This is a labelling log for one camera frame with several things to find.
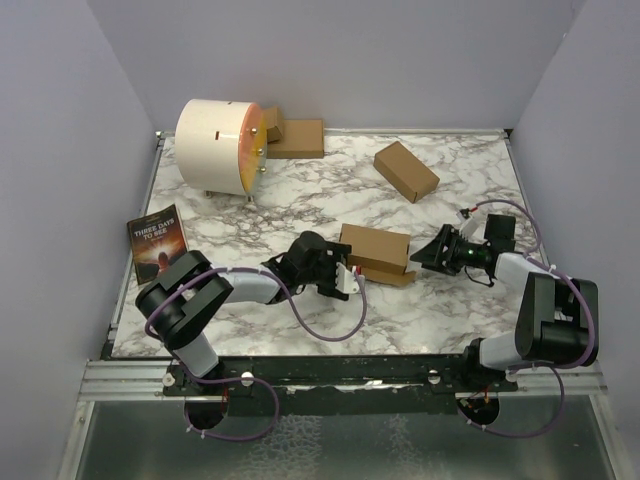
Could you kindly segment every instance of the black mounting bar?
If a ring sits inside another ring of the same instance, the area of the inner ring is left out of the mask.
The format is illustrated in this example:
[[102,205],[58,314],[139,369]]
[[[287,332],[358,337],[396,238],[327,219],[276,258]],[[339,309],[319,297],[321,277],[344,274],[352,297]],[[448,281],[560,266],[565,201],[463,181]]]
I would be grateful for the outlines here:
[[[239,377],[244,372],[269,382],[278,393],[283,415],[336,415],[426,412],[455,414],[455,394],[475,392],[479,385],[466,374],[462,355],[367,355],[367,356],[286,356],[221,357],[217,374]],[[201,385],[171,365],[175,378],[164,395],[203,397],[222,395],[223,386]],[[387,388],[368,382],[380,380]],[[485,377],[491,391],[511,392],[517,384],[505,380],[504,372]],[[261,385],[228,386],[229,414],[270,415],[273,399]]]

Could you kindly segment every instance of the metal frame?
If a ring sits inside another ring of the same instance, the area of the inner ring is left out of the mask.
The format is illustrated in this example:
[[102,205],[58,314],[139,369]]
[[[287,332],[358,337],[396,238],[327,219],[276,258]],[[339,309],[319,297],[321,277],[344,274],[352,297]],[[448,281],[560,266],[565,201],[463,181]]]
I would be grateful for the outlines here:
[[[164,396],[162,378],[170,360],[98,360],[87,363],[80,387],[80,402],[110,401],[184,401],[187,397]],[[523,371],[516,380],[519,389],[515,392],[501,392],[500,396],[543,396],[558,393],[556,377],[545,371]],[[599,365],[561,371],[567,395],[600,395],[607,391]],[[387,383],[377,388],[402,388],[406,384]],[[309,389],[309,385],[288,385],[292,390]],[[371,384],[354,383],[340,385],[341,389],[371,389]],[[475,392],[460,392],[457,396],[469,396]],[[221,396],[188,397],[189,401],[220,401]]]
[[76,406],[69,438],[62,457],[62,465],[58,471],[58,480],[70,480],[78,475],[94,407],[94,402],[82,401],[78,402]]
[[627,447],[618,431],[607,395],[589,395],[604,448],[617,480],[636,480]]
[[[382,136],[394,136],[402,134],[483,134],[502,135],[511,163],[516,173],[516,178],[527,209],[530,208],[528,198],[522,186],[521,176],[513,158],[509,138],[503,130],[434,130],[434,129],[325,129],[327,135],[339,134],[376,134]],[[143,198],[140,209],[141,214],[146,212],[151,197],[151,191],[155,182],[155,176],[160,162],[164,139],[174,135],[174,132],[156,132],[158,144],[154,158],[152,175]],[[541,249],[542,258],[547,260],[545,252]],[[132,273],[132,258],[129,255],[124,270],[123,282],[120,286],[118,299],[110,323],[107,343],[103,349],[102,358],[110,358],[113,341],[117,331],[120,314],[124,304],[127,288]],[[186,397],[163,395],[164,385],[162,379],[167,368],[171,365],[168,358],[144,359],[144,360],[100,360],[87,363],[85,375],[82,380],[78,404],[74,414],[73,424],[66,444],[62,465],[59,471],[59,480],[76,478],[84,451],[84,446],[90,432],[91,419],[95,402],[139,402],[139,401],[185,401]],[[586,368],[579,368],[571,372],[562,371],[562,380],[565,384],[567,395],[589,395],[598,427],[602,434],[604,447],[607,450],[614,475],[617,479],[632,479],[634,477],[633,466],[629,460],[626,448],[620,437],[613,414],[606,396],[607,387],[604,377],[597,362]],[[515,392],[502,392],[499,396],[547,396],[558,392],[558,384],[555,376],[546,369],[535,371],[523,371],[516,378],[519,390]],[[301,390],[309,389],[309,385],[289,385],[290,388]],[[376,385],[375,388],[393,388],[393,384]],[[342,385],[343,389],[370,389],[371,385]],[[468,396],[475,392],[457,393],[457,397]],[[188,397],[193,401],[221,401],[221,396]]]

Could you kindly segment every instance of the cardboard box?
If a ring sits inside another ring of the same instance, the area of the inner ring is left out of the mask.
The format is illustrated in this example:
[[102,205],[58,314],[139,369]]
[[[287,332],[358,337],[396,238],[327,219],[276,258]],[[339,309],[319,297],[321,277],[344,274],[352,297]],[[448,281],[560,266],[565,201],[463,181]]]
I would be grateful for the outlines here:
[[342,225],[340,243],[351,245],[348,266],[359,265],[367,280],[404,287],[416,272],[406,272],[411,236],[357,225]]
[[323,158],[322,120],[285,120],[282,140],[270,143],[267,158]]
[[433,192],[440,182],[440,178],[400,142],[376,153],[373,166],[411,203]]
[[263,110],[264,121],[267,125],[267,143],[282,140],[284,137],[284,117],[278,107]]

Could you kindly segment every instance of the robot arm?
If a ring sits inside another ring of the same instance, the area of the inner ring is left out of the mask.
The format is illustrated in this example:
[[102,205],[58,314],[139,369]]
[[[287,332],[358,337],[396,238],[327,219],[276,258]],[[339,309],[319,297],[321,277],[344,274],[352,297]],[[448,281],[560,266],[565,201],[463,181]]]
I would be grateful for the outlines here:
[[[468,215],[460,229],[444,225],[436,238],[411,260],[428,270],[456,275],[463,268],[483,269],[493,285],[500,280],[522,295],[514,332],[476,339],[465,349],[465,375],[483,387],[510,367],[543,362],[566,365],[587,350],[589,325],[573,290],[563,280],[515,252],[515,217],[488,215],[482,244],[468,241],[477,223]],[[598,288],[589,280],[570,279],[588,306],[595,342],[581,365],[598,353]]]
[[[136,298],[136,306],[147,319],[157,315],[153,319],[155,337],[195,376],[203,377],[219,363],[203,331],[223,304],[279,303],[302,293],[307,285],[316,285],[321,295],[347,300],[350,294],[360,291],[357,273],[345,266],[349,253],[350,245],[327,242],[317,233],[303,232],[286,253],[260,267],[266,275],[256,275],[259,269],[219,267],[194,250],[147,285]],[[206,278],[190,289],[192,295],[186,291],[175,295],[183,285],[205,273]]]

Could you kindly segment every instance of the glass panel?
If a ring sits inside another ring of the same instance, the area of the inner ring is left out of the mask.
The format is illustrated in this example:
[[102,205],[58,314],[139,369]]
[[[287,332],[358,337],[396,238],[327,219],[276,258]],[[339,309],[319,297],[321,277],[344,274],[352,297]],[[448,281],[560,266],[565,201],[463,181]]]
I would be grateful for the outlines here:
[[[96,405],[81,479],[613,479],[588,397],[568,397],[551,433],[508,440],[458,416],[427,414],[283,417],[252,443],[185,433],[177,402]],[[495,426],[527,431],[547,421],[557,398],[502,399]],[[227,434],[268,419],[229,418]]]

